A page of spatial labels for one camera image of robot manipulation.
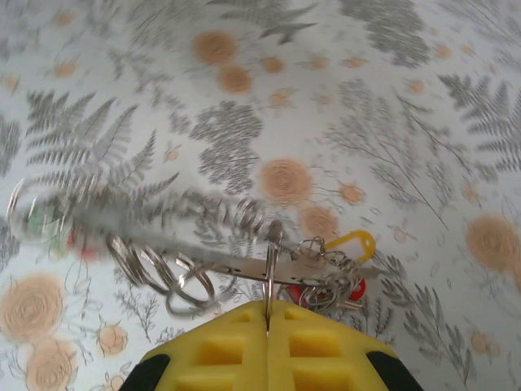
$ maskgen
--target floral tablecloth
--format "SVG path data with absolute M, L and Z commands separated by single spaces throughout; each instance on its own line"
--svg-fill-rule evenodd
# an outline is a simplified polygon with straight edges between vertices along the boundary
M 364 306 L 331 317 L 425 390 L 521 389 L 519 0 L 0 7 L 2 204 L 23 177 L 95 170 L 133 195 L 268 200 L 296 238 L 369 231 Z M 117 391 L 146 351 L 259 296 L 241 280 L 176 319 L 92 248 L 0 227 L 2 389 Z

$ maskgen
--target yellow key tag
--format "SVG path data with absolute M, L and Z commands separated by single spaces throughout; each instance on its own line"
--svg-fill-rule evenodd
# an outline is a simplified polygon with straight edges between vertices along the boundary
M 373 236 L 366 231 L 354 231 L 326 244 L 326 250 L 343 251 L 358 263 L 370 260 L 376 251 Z

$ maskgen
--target yellow foam object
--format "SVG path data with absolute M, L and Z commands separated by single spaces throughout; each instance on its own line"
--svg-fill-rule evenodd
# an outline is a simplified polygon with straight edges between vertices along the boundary
M 153 349 L 170 361 L 150 391 L 387 391 L 366 354 L 385 344 L 286 301 L 266 331 L 253 301 Z

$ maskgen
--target plastic key tag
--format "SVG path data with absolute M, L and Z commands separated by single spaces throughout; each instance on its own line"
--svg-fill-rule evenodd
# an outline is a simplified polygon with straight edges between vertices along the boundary
M 376 251 L 373 236 L 366 231 L 353 231 L 326 244 L 326 250 L 340 250 L 358 263 L 369 261 Z

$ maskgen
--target black rubber edge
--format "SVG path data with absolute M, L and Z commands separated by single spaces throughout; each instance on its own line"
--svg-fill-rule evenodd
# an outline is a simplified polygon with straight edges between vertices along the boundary
M 384 352 L 369 352 L 367 358 L 389 391 L 423 391 L 420 384 L 398 358 Z
M 158 354 L 139 363 L 130 372 L 120 391 L 154 391 L 169 362 L 169 356 Z

